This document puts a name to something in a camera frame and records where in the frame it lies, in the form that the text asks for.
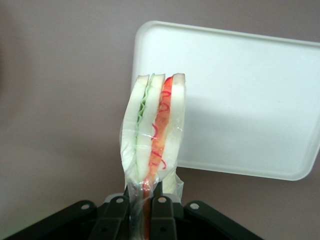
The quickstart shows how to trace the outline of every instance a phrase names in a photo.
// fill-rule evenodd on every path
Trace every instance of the metal bolt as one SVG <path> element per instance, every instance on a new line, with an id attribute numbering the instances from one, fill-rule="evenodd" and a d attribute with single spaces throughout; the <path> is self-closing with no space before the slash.
<path id="1" fill-rule="evenodd" d="M 194 202 L 190 204 L 190 208 L 192 208 L 193 210 L 198 210 L 200 206 Z"/>
<path id="2" fill-rule="evenodd" d="M 81 206 L 81 209 L 82 209 L 82 210 L 86 210 L 86 209 L 88 209 L 88 208 L 90 208 L 90 205 L 89 205 L 89 204 L 84 204 L 84 205 Z"/>
<path id="3" fill-rule="evenodd" d="M 161 204 L 164 204 L 166 201 L 167 201 L 167 199 L 163 196 L 158 198 L 158 202 Z"/>
<path id="4" fill-rule="evenodd" d="M 123 203 L 123 201 L 124 201 L 124 199 L 121 198 L 121 197 L 119 197 L 117 200 L 115 200 L 115 202 L 116 202 L 117 204 Z"/>

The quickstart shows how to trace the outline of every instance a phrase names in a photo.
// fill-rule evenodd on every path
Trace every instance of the tomato slice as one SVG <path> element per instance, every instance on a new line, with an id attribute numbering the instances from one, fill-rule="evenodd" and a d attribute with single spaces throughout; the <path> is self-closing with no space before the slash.
<path id="1" fill-rule="evenodd" d="M 150 191 L 153 188 L 153 182 L 155 181 L 155 177 L 157 171 L 162 163 L 162 169 L 166 169 L 167 164 L 162 159 L 162 154 L 165 149 L 166 137 L 167 137 L 167 126 L 169 123 L 170 117 L 170 107 L 171 107 L 171 93 L 172 93 L 172 84 L 173 84 L 173 76 L 168 77 L 164 84 L 161 92 L 161 100 L 159 103 L 158 111 L 155 117 L 154 124 L 152 124 L 154 128 L 154 135 L 151 138 L 151 154 L 149 157 L 149 171 L 145 179 L 142 183 L 143 189 L 143 198 L 147 199 L 150 195 Z M 143 213 L 144 213 L 144 239 L 149 239 L 150 232 L 150 203 L 145 202 L 143 205 Z"/>

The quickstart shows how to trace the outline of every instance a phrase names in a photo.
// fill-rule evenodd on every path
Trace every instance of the sandwich wrapper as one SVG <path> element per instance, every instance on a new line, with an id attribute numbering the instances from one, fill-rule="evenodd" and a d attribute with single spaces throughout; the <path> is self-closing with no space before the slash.
<path id="1" fill-rule="evenodd" d="M 131 239 L 147 239 L 150 200 L 157 183 L 181 198 L 176 174 L 186 106 L 185 75 L 138 76 L 124 114 L 121 160 L 130 199 Z"/>

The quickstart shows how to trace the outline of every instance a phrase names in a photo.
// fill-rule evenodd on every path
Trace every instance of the black mount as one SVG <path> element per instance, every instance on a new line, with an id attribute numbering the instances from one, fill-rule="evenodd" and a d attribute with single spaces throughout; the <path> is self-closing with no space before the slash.
<path id="1" fill-rule="evenodd" d="M 127 240 L 128 190 L 100 207 L 78 201 L 4 240 Z M 158 183 L 151 200 L 150 240 L 261 240 L 248 229 L 202 201 L 182 206 L 174 195 L 163 194 Z"/>

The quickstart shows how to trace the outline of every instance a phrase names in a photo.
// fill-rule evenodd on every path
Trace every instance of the wrapped sandwich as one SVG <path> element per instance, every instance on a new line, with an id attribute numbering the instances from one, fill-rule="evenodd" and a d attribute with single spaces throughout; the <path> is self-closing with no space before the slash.
<path id="1" fill-rule="evenodd" d="M 176 184 L 172 176 L 183 137 L 185 105 L 184 74 L 167 79 L 164 74 L 138 76 L 121 131 L 121 160 L 134 227 L 131 239 L 148 239 L 149 201 L 157 183 Z"/>

